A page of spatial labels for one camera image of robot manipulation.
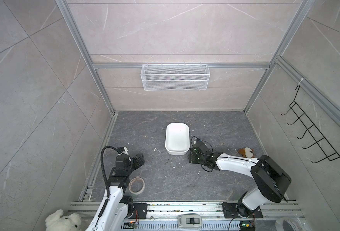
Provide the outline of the roll of tape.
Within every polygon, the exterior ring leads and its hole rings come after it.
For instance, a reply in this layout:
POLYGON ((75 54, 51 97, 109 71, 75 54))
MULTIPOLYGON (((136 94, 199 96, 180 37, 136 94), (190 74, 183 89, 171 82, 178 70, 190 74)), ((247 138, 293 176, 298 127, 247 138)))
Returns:
POLYGON ((145 190, 145 181, 140 177, 135 177, 129 182, 129 191, 132 194, 141 194, 145 190))

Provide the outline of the white plush teddy bear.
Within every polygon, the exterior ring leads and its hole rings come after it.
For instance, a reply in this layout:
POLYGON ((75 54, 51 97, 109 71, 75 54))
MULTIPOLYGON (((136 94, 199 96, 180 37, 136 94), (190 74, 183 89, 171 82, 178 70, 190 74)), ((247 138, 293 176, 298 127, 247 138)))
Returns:
POLYGON ((49 215, 46 220, 46 231, 81 231, 81 216, 77 213, 64 216, 62 209, 49 215))

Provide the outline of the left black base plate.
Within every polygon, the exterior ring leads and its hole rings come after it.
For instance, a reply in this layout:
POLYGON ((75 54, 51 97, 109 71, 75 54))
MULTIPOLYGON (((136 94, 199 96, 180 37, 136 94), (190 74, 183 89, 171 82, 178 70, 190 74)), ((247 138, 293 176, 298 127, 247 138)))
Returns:
POLYGON ((148 204, 147 203, 134 203, 128 205, 128 213, 126 219, 146 219, 148 204))

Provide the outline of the grey switch box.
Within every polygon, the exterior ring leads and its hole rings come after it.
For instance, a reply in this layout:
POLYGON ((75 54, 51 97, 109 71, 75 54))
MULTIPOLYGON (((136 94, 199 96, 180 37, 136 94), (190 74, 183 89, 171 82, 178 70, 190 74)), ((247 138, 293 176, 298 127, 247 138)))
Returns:
POLYGON ((179 215, 178 227, 182 229, 199 229, 202 227, 202 217, 199 214, 179 215))

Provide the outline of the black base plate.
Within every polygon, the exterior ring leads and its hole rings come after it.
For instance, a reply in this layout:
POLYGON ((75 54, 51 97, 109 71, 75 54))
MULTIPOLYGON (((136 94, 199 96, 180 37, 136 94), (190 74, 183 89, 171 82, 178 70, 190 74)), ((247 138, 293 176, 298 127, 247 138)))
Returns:
POLYGON ((148 204, 147 203, 134 203, 128 205, 128 213, 126 219, 146 219, 148 204))
POLYGON ((225 218, 263 218, 259 207, 251 211, 238 203, 223 202, 221 206, 225 218))

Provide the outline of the brown white plush toy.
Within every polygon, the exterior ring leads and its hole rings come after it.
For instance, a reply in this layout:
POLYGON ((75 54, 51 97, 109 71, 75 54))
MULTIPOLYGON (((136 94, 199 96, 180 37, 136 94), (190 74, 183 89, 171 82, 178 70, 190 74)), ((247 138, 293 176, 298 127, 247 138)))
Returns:
POLYGON ((254 150, 251 148, 245 147, 245 148, 239 149, 237 152, 240 155, 242 155, 242 157, 244 158, 255 158, 254 150))

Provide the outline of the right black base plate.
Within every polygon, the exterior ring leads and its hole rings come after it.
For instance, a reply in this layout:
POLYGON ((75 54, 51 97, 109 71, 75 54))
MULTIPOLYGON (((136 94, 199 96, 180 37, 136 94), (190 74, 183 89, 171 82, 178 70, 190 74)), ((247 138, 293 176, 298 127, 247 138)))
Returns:
POLYGON ((263 218, 259 207, 251 211, 238 203, 223 202, 221 206, 225 218, 263 218))

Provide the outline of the aluminium front rail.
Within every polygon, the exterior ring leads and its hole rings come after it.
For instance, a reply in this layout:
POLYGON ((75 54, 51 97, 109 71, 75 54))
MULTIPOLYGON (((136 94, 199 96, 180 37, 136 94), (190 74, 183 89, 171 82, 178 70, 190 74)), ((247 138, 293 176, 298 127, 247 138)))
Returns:
MULTIPOLYGON (((181 214, 199 214, 205 220, 226 220, 220 201, 191 201, 191 202, 139 202, 147 203, 147 220, 155 219, 175 219, 181 214)), ((276 203, 266 203, 259 206, 263 218, 262 220, 274 220, 283 217, 293 217, 304 219, 304 215, 295 201, 276 203)))

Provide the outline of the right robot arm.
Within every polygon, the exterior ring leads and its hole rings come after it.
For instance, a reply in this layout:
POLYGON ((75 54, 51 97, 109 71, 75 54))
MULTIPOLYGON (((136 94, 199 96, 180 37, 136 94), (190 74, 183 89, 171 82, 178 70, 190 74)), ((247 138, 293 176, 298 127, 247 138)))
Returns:
POLYGON ((190 144, 188 161, 191 164, 200 164, 206 172, 231 171, 254 179, 257 187, 245 192, 236 204, 240 217, 247 218, 265 203, 288 201, 285 193, 291 184, 291 177, 271 157, 234 157, 214 152, 208 142, 195 136, 190 139, 190 144))

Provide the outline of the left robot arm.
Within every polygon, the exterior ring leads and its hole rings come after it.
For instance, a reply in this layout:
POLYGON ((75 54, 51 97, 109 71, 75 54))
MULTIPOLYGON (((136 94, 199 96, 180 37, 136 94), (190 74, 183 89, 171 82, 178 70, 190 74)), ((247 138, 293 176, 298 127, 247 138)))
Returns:
POLYGON ((100 154, 100 165, 105 193, 92 222, 86 229, 87 231, 118 231, 126 218, 139 219, 133 198, 124 194, 130 184, 130 175, 144 164, 143 154, 131 157, 126 147, 115 148, 110 145, 103 147, 100 154), (107 149, 117 153, 115 166, 109 174, 106 174, 104 167, 104 153, 107 149))

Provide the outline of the clear tape roll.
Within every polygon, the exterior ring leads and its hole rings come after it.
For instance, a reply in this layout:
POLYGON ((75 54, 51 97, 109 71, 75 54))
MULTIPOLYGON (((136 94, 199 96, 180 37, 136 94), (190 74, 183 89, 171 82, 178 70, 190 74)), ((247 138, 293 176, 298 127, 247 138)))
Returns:
POLYGON ((277 231, 303 231, 301 224, 294 219, 283 217, 276 220, 277 231))

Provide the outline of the white plastic bin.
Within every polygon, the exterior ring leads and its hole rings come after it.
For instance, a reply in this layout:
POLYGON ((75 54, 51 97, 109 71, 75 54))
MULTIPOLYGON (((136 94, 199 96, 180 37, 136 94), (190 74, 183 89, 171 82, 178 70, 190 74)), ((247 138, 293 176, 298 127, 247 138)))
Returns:
POLYGON ((170 123, 166 127, 165 149, 173 156, 183 156, 190 148, 189 127, 185 123, 170 123))

